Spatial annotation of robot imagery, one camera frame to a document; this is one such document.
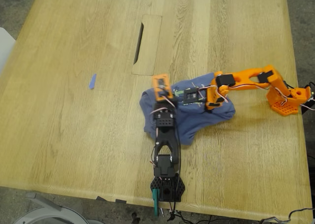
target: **table slot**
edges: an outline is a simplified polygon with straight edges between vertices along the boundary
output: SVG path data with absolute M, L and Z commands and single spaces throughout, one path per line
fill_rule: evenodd
M 132 74 L 153 75 L 161 22 L 161 16 L 143 15 L 135 50 Z

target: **concrete floor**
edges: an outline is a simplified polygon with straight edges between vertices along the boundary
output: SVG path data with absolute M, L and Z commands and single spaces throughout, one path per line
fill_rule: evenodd
M 34 0 L 0 0 L 0 27 L 5 28 L 15 39 L 25 21 Z M 289 6 L 296 67 L 299 86 L 303 87 L 315 81 L 315 0 L 287 0 Z M 308 154 L 315 157 L 315 113 L 309 111 L 303 115 L 305 140 Z M 315 166 L 315 160 L 309 160 L 309 166 Z M 17 218 L 37 207 L 24 198 L 26 191 L 0 187 L 0 224 L 14 223 Z M 56 204 L 83 212 L 88 219 L 105 224 L 127 224 L 132 222 L 131 214 L 136 212 L 143 224 L 165 223 L 168 215 L 155 218 L 153 209 L 128 204 L 73 198 L 67 196 L 42 194 Z M 209 219 L 208 215 L 184 212 L 183 216 L 192 222 Z M 183 223 L 176 218 L 173 224 Z M 216 224 L 256 224 L 256 221 L 231 219 L 217 221 Z

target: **blue tape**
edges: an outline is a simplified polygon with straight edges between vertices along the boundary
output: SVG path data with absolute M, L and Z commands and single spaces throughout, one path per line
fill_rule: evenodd
M 95 80 L 96 80 L 96 74 L 94 74 L 94 75 L 92 76 L 91 82 L 90 82 L 90 84 L 89 84 L 90 90 L 94 89 Z

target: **wooden table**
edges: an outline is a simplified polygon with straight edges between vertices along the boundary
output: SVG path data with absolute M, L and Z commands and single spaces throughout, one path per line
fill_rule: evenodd
M 297 86 L 286 0 L 36 0 L 0 76 L 0 185 L 153 206 L 139 106 L 151 75 L 267 64 Z M 264 94 L 230 93 L 234 118 L 182 146 L 178 209 L 285 220 L 311 207 L 302 117 Z

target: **black cable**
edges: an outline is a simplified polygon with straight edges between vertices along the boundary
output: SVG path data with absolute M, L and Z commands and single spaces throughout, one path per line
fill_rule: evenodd
M 208 224 L 211 222 L 211 218 L 212 218 L 212 215 L 210 215 L 210 218 L 209 218 Z
M 178 213 L 179 213 L 179 215 L 175 214 L 175 216 L 181 218 L 184 223 L 187 223 L 187 224 L 194 224 L 193 222 L 191 222 L 191 221 L 189 221 L 189 220 L 186 220 L 186 219 L 183 217 L 183 215 L 182 215 L 181 212 L 178 212 Z M 208 224 L 209 224 L 209 223 L 211 223 L 211 222 L 215 222 L 215 221 L 219 221 L 219 220 L 230 220 L 230 219 L 234 219 L 234 218 L 217 218 L 217 219 L 211 220 L 211 218 L 212 218 L 212 215 L 210 215 L 209 220 L 200 220 L 200 221 L 196 222 L 196 224 L 199 224 L 199 223 L 201 223 L 201 222 L 208 222 Z
M 290 86 L 288 83 L 286 83 L 286 85 L 288 86 L 288 87 L 290 87 L 291 89 L 294 89 L 292 86 Z
M 169 202 L 169 207 L 171 208 L 171 211 L 173 212 L 171 202 Z
M 153 154 L 153 151 L 154 151 L 155 148 L 156 148 L 156 145 L 153 147 L 152 152 L 151 152 L 151 162 L 152 162 L 154 165 L 156 165 L 156 163 L 154 162 L 154 159 L 152 159 L 152 154 Z
M 277 223 L 281 223 L 281 224 L 289 223 L 291 221 L 291 215 L 293 213 L 302 212 L 304 210 L 315 210 L 315 208 L 302 208 L 302 209 L 293 210 L 292 212 L 289 213 L 288 220 L 285 220 L 285 221 L 279 220 L 276 217 L 270 217 L 270 218 L 266 218 L 266 219 L 261 219 L 259 224 L 263 224 L 264 222 L 271 222 L 271 221 L 276 221 Z
M 219 220 L 231 220 L 231 219 L 235 219 L 235 218 L 217 218 L 217 219 L 210 221 L 209 223 L 219 221 Z
M 176 131 L 176 134 L 177 134 L 177 143 L 178 143 L 178 155 L 179 155 L 179 161 L 178 161 L 178 180 L 177 180 L 177 185 L 176 185 L 176 189 L 175 189 L 175 194 L 174 194 L 174 212 L 176 211 L 175 207 L 176 207 L 176 194 L 177 194 L 177 188 L 178 188 L 178 185 L 179 185 L 179 179 L 181 177 L 181 163 L 182 163 L 182 158 L 181 158 L 181 140 L 179 138 L 179 132 L 178 132 L 178 125 L 177 125 L 177 121 L 176 119 L 175 120 L 175 131 Z
M 315 158 L 313 157 L 313 156 L 311 156 L 311 155 L 307 155 L 309 158 L 312 158 L 312 159 L 314 159 L 315 160 Z
M 315 86 L 315 84 L 312 81 L 309 83 L 309 86 L 311 86 L 311 85 Z

